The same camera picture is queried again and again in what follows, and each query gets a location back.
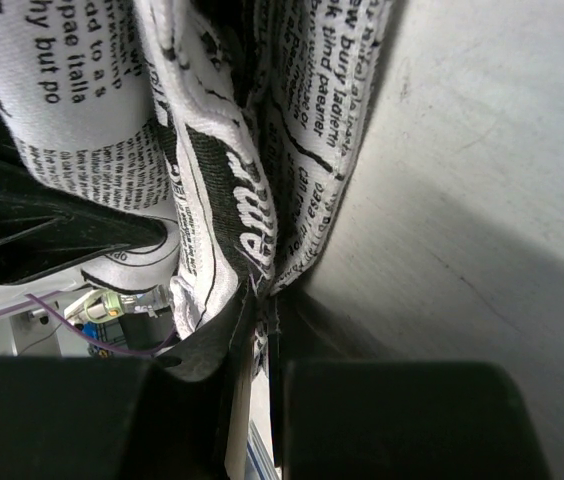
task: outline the black object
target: black object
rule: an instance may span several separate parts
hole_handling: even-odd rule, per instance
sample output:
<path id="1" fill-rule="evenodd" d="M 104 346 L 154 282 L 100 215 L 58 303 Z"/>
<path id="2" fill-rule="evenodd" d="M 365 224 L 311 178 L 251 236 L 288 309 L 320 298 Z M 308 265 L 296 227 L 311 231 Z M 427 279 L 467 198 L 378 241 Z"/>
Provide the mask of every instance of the black object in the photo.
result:
<path id="1" fill-rule="evenodd" d="M 159 244 L 164 226 L 51 190 L 0 160 L 0 284 L 26 283 L 118 250 Z"/>
<path id="2" fill-rule="evenodd" d="M 490 365 L 298 362 L 284 407 L 285 480 L 549 478 L 522 397 Z"/>
<path id="3" fill-rule="evenodd" d="M 0 358 L 0 478 L 244 472 L 254 306 L 241 286 L 158 362 Z"/>

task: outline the fabric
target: fabric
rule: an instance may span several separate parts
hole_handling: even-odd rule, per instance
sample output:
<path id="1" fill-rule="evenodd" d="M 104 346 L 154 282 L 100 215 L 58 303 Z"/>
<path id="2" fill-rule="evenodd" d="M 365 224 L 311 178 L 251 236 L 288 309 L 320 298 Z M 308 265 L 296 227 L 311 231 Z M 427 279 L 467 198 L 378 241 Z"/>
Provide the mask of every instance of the fabric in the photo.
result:
<path id="1" fill-rule="evenodd" d="M 392 4 L 199 5 L 0 0 L 0 112 L 24 164 L 165 222 L 164 244 L 83 271 L 124 290 L 169 283 L 182 337 L 240 283 L 265 299 L 319 257 Z"/>

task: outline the gray surface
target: gray surface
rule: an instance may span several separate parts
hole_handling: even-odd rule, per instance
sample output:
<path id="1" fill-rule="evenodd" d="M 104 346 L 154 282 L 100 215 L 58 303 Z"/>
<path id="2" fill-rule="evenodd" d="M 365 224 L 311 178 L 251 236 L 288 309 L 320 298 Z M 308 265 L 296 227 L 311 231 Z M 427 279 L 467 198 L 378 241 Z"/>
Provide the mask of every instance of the gray surface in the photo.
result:
<path id="1" fill-rule="evenodd" d="M 564 478 L 564 1 L 410 1 L 306 285 L 383 355 L 490 360 Z"/>

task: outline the cable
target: cable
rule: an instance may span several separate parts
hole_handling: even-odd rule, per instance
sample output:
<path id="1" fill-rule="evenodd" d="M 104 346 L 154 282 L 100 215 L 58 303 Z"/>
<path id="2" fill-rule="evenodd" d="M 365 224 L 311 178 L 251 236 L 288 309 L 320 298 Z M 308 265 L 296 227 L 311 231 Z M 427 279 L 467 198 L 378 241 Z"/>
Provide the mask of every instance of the cable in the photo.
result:
<path id="1" fill-rule="evenodd" d="M 44 340 L 48 340 L 49 338 L 51 338 L 51 337 L 55 334 L 55 332 L 58 331 L 58 328 L 60 328 L 61 326 L 62 326 L 62 324 L 59 324 L 59 325 L 58 325 L 57 327 L 55 327 L 55 328 L 53 329 L 53 331 L 52 331 L 51 333 L 49 333 L 46 337 L 41 338 L 40 340 L 36 340 L 36 341 L 33 342 L 31 345 L 28 345 L 28 346 L 24 347 L 24 350 L 22 350 L 20 353 L 18 353 L 17 356 L 19 357 L 19 356 L 22 355 L 24 352 L 26 352 L 29 348 L 35 347 L 38 343 L 42 343 Z"/>
<path id="2" fill-rule="evenodd" d="M 136 356 L 154 355 L 154 354 L 158 353 L 160 350 L 162 350 L 164 347 L 168 346 L 171 343 L 171 341 L 175 338 L 175 336 L 177 335 L 175 327 L 173 327 L 173 330 L 171 330 L 171 333 L 164 339 L 164 341 L 162 343 L 160 343 L 160 345 L 158 345 L 157 347 L 151 348 L 150 350 L 129 350 L 129 349 L 126 349 L 126 348 L 120 348 L 120 347 L 116 347 L 115 345 L 109 345 L 108 343 L 101 342 L 100 340 L 89 337 L 88 335 L 82 333 L 80 330 L 78 330 L 73 325 L 71 325 L 71 322 L 69 322 L 66 318 L 64 318 L 62 315 L 60 315 L 58 312 L 56 312 L 52 307 L 50 307 L 47 303 L 45 303 L 43 300 L 39 299 L 35 295 L 28 293 L 28 294 L 25 295 L 25 297 L 28 298 L 29 300 L 37 303 L 49 315 L 58 319 L 65 327 L 67 327 L 73 333 L 75 333 L 76 335 L 81 337 L 83 340 L 86 340 L 87 342 L 89 342 L 92 345 L 95 345 L 96 347 L 100 347 L 100 348 L 103 348 L 105 350 L 109 350 L 110 352 L 113 352 L 113 353 L 119 353 L 121 355 L 136 355 Z"/>

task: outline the scratch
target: scratch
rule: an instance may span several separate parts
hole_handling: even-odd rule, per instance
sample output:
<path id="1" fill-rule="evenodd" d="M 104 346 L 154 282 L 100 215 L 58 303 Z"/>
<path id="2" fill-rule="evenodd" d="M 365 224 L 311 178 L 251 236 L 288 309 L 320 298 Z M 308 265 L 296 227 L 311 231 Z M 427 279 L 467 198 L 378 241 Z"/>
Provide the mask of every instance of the scratch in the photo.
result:
<path id="1" fill-rule="evenodd" d="M 451 268 L 451 266 L 446 263 L 444 260 L 442 260 L 440 257 L 438 257 L 435 253 L 433 252 L 429 252 L 429 254 L 435 258 L 440 264 L 444 265 L 444 268 L 446 268 L 447 270 L 449 270 L 451 273 L 453 273 L 453 275 L 455 275 L 458 280 L 460 280 L 462 283 L 464 283 L 467 287 L 469 287 L 469 289 L 475 294 L 476 297 L 478 297 L 480 299 L 480 301 L 484 304 L 484 306 L 493 314 L 495 315 L 498 319 L 500 319 L 502 322 L 504 322 L 505 324 L 507 324 L 509 327 L 511 327 L 513 330 L 515 330 L 516 332 L 522 333 L 522 331 L 507 317 L 505 317 L 504 315 L 502 315 L 496 308 L 495 306 L 475 287 L 475 285 L 473 285 L 473 283 L 471 283 L 470 281 L 468 281 L 466 278 L 464 278 L 464 275 L 456 272 L 453 268 Z"/>
<path id="2" fill-rule="evenodd" d="M 497 124 L 498 124 L 498 119 L 496 118 L 495 121 L 493 122 L 493 125 L 491 125 L 489 128 L 487 128 L 486 131 L 482 135 L 480 135 L 475 140 L 467 143 L 466 145 L 463 145 L 462 147 L 458 148 L 455 151 L 455 153 L 460 153 L 462 150 L 466 150 L 467 148 L 471 148 L 473 145 L 476 145 L 476 144 L 484 141 L 484 139 L 489 135 L 489 133 L 491 133 L 493 131 L 493 129 L 495 128 L 495 126 Z"/>

